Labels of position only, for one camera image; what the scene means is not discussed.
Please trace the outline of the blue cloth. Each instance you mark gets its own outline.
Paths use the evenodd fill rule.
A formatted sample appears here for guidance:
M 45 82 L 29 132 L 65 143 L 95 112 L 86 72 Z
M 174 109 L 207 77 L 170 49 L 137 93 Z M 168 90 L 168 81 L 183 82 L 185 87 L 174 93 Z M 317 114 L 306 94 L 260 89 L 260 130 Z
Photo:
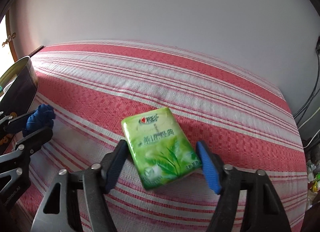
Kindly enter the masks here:
M 41 104 L 37 110 L 29 116 L 25 128 L 22 130 L 23 137 L 43 128 L 53 128 L 54 119 L 56 118 L 54 108 L 51 105 Z

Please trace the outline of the green tissue pack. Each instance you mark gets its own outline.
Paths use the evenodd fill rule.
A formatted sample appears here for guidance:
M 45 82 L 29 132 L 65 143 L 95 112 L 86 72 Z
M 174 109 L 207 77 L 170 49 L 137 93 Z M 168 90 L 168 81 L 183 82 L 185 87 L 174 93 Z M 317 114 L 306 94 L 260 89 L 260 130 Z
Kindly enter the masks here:
M 121 126 L 146 190 L 181 179 L 202 166 L 168 107 L 129 116 Z

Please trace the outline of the round metal tin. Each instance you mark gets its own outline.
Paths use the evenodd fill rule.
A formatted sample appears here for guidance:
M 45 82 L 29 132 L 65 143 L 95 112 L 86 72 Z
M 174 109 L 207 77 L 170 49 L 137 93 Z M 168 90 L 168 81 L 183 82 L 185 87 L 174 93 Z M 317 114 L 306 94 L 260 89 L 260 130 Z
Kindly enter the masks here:
M 8 115 L 16 118 L 29 113 L 38 86 L 39 81 L 29 56 L 21 58 L 7 69 L 1 76 L 1 118 Z

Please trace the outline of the clutter on side table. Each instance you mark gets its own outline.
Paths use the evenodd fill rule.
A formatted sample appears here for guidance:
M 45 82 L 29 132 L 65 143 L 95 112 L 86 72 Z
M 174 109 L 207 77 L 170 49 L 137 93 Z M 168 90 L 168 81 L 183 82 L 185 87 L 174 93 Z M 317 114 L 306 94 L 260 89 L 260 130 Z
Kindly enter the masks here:
M 308 175 L 308 194 L 306 210 L 319 202 L 319 145 L 306 153 Z

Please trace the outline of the dark bed headboard strip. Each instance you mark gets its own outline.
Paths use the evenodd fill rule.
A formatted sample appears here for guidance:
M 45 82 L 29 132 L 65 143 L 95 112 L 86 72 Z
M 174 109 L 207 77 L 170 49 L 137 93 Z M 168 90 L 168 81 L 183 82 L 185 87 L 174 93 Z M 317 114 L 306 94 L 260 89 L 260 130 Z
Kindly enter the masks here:
M 38 52 L 40 52 L 43 48 L 44 48 L 43 45 L 37 47 L 35 50 L 33 50 L 31 53 L 29 53 L 29 57 L 34 56 L 35 54 L 37 54 Z

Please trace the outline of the red white striped bedsheet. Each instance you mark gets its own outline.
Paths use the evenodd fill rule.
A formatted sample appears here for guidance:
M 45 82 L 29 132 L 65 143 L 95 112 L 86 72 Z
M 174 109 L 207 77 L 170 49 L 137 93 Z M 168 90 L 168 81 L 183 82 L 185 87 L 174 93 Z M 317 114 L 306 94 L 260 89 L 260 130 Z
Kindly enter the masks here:
M 30 163 L 31 186 L 13 209 L 29 231 L 58 171 L 83 170 L 124 137 L 122 119 L 168 107 L 192 145 L 204 140 L 240 170 L 263 169 L 300 231 L 307 200 L 304 150 L 280 90 L 199 52 L 134 41 L 81 41 L 45 47 L 32 59 L 39 78 L 33 107 L 52 105 L 50 142 Z

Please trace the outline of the wooden window frame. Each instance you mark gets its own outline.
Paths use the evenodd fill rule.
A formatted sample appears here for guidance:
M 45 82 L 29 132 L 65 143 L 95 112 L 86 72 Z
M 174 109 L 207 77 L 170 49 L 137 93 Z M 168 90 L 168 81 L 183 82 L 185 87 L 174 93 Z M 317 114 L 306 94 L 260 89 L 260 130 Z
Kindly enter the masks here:
M 14 33 L 11 32 L 11 28 L 10 28 L 10 11 L 9 10 L 6 12 L 4 19 L 5 19 L 5 28 L 6 28 L 6 33 L 7 33 L 7 37 L 6 37 L 7 44 L 9 45 L 13 61 L 17 62 L 18 61 L 18 56 L 17 56 L 16 50 L 15 50 L 15 47 L 14 47 L 14 43 L 13 43 L 13 40 L 16 37 L 16 33 L 15 32 Z

